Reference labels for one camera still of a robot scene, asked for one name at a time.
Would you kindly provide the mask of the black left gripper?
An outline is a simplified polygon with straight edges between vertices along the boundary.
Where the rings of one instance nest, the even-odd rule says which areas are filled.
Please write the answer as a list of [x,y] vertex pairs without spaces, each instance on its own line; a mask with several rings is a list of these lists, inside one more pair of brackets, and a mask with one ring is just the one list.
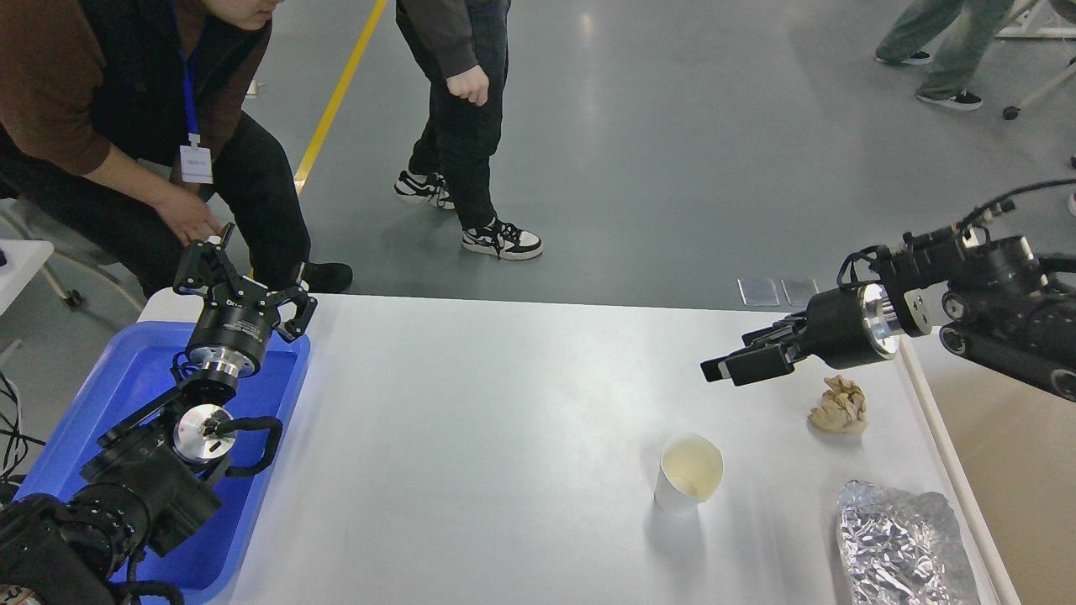
[[298,265],[289,287],[267,295],[264,287],[242,286],[226,254],[233,230],[235,224],[227,223],[220,236],[193,241],[178,264],[172,290],[206,297],[186,356],[204,368],[222,364],[242,378],[261,370],[272,330],[285,342],[303,337],[318,299],[305,286],[306,263]]

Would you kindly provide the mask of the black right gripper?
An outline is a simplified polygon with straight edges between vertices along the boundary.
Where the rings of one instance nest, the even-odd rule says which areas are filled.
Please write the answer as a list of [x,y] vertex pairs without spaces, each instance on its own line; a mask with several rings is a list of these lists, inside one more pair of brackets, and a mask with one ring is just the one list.
[[864,366],[895,357],[902,333],[879,284],[830,290],[815,295],[802,313],[744,334],[745,348],[704,360],[700,369],[707,382],[731,380],[745,386],[792,374],[799,360],[812,355],[834,369]]

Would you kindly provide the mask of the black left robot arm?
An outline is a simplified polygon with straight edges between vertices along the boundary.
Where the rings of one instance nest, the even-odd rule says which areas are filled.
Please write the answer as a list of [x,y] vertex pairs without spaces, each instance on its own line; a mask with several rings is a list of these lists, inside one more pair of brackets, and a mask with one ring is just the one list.
[[98,440],[69,501],[44,493],[3,506],[4,604],[182,604],[176,585],[140,581],[146,552],[168,555],[218,512],[224,477],[268,470],[284,425],[274,416],[236,418],[226,409],[240,379],[261,370],[273,334],[293,342],[318,307],[313,267],[269,290],[242,276],[226,254],[232,231],[195,241],[173,289],[203,299],[186,348],[173,357],[174,386]]

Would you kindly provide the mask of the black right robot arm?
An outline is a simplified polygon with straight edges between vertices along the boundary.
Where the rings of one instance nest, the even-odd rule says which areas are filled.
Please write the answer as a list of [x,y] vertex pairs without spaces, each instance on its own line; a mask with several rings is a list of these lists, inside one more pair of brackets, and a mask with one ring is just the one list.
[[904,234],[900,247],[849,254],[835,289],[817,292],[799,313],[744,334],[739,350],[703,361],[704,379],[744,386],[791,374],[812,355],[834,369],[890,360],[900,334],[930,333],[921,292],[942,283],[949,321],[939,339],[947,351],[1072,400],[1075,298],[1060,275],[1073,273],[1073,256],[1036,255],[1025,237],[995,239],[989,231],[993,219],[1015,209],[1015,196],[1061,185],[1010,189],[952,225]]

